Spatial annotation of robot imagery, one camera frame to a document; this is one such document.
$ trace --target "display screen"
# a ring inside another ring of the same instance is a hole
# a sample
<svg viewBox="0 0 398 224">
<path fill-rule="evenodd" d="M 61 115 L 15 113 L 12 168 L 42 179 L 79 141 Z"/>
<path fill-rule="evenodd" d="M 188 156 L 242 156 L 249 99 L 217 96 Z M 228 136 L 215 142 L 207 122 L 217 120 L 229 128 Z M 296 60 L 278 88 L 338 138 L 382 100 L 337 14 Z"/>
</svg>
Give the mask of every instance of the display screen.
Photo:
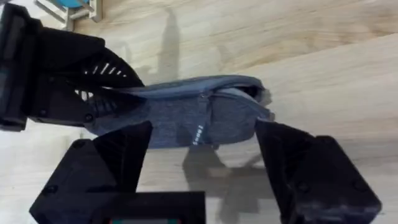
<svg viewBox="0 0 398 224">
<path fill-rule="evenodd" d="M 182 224 L 178 219 L 113 219 L 109 224 Z"/>
</svg>

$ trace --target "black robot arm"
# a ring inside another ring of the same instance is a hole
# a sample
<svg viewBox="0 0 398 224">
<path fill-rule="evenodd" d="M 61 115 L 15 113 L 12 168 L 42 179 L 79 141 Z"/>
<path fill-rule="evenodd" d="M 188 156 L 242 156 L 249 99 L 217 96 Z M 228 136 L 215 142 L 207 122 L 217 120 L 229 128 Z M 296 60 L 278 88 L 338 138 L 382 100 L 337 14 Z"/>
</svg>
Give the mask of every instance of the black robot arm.
<svg viewBox="0 0 398 224">
<path fill-rule="evenodd" d="M 0 24 L 1 129 L 22 131 L 27 118 L 83 126 L 144 101 L 112 90 L 143 84 L 103 39 L 43 27 L 13 4 Z"/>
</svg>

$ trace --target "screw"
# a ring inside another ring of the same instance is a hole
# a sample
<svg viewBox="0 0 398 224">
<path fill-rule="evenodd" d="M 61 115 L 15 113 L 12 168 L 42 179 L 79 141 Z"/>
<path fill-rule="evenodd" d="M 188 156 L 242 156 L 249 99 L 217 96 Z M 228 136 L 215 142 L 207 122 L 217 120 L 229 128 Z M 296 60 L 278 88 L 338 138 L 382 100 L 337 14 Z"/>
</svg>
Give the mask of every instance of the screw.
<svg viewBox="0 0 398 224">
<path fill-rule="evenodd" d="M 334 141 L 333 141 L 333 138 L 331 138 L 331 137 L 324 137 L 324 138 L 322 138 L 322 141 L 323 141 L 324 143 L 326 143 L 326 144 L 331 144 L 331 143 L 334 142 Z"/>
<path fill-rule="evenodd" d="M 360 180 L 355 180 L 353 182 L 353 187 L 355 190 L 359 191 L 359 192 L 365 192 L 368 190 L 368 188 L 366 187 L 366 185 L 360 181 Z"/>
<path fill-rule="evenodd" d="M 304 183 L 304 182 L 300 182 L 297 184 L 297 188 L 299 191 L 303 192 L 303 193 L 307 193 L 310 191 L 310 187 Z"/>
<path fill-rule="evenodd" d="M 86 142 L 84 140 L 76 140 L 72 144 L 72 147 L 74 147 L 75 149 L 79 149 L 79 148 L 83 147 L 85 144 L 86 144 Z"/>
<path fill-rule="evenodd" d="M 94 119 L 92 114 L 86 114 L 85 116 L 85 121 L 86 122 L 91 122 Z"/>
<path fill-rule="evenodd" d="M 41 116 L 46 116 L 47 115 L 47 111 L 46 110 L 40 110 L 40 115 Z"/>
<path fill-rule="evenodd" d="M 48 195 L 48 194 L 55 194 L 58 191 L 58 186 L 57 185 L 49 185 L 45 187 L 42 191 L 42 194 Z"/>
</svg>

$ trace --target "wooden table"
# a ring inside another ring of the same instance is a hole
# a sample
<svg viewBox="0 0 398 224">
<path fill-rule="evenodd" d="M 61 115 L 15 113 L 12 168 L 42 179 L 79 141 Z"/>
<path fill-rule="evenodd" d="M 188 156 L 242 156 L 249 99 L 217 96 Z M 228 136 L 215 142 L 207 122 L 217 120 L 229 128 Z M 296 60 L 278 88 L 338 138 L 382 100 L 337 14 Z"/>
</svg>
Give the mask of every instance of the wooden table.
<svg viewBox="0 0 398 224">
<path fill-rule="evenodd" d="M 397 220 L 397 1 L 112 0 L 104 10 L 101 23 L 76 31 L 106 39 L 145 84 L 260 78 L 278 122 L 339 140 L 383 202 L 374 223 Z M 28 208 L 84 136 L 32 123 L 0 134 L 2 222 L 34 222 Z M 279 223 L 255 139 L 217 152 L 149 151 L 139 191 L 163 190 L 206 190 L 208 223 Z"/>
</svg>

